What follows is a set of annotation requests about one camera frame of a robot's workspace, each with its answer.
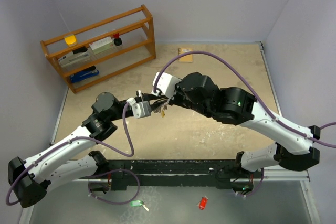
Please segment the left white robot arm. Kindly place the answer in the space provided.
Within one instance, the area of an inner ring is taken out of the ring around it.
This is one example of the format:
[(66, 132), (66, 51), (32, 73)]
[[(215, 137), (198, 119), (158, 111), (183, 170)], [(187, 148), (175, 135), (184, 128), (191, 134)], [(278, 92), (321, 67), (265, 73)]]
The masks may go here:
[(20, 204), (22, 208), (33, 206), (46, 194), (62, 184), (77, 178), (104, 177), (108, 172), (107, 160), (100, 152), (92, 152), (80, 159), (72, 158), (80, 152), (104, 144), (117, 126), (113, 123), (127, 117), (136, 119), (150, 116), (151, 112), (168, 101), (162, 94), (141, 94), (119, 101), (112, 93), (103, 92), (92, 105), (92, 113), (63, 140), (29, 158), (13, 158), (8, 163), (10, 189), (6, 204)]

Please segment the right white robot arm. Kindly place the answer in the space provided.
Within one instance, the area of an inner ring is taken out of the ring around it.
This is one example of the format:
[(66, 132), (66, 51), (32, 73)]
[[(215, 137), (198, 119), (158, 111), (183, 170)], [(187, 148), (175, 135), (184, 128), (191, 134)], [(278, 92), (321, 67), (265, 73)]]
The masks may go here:
[(238, 177), (275, 165), (300, 172), (320, 162), (320, 151), (311, 140), (319, 136), (318, 127), (300, 126), (273, 111), (267, 113), (256, 97), (244, 89), (219, 88), (209, 76), (195, 72), (177, 79), (173, 93), (173, 105), (223, 124), (254, 130), (273, 140), (266, 148), (237, 154), (233, 170)]

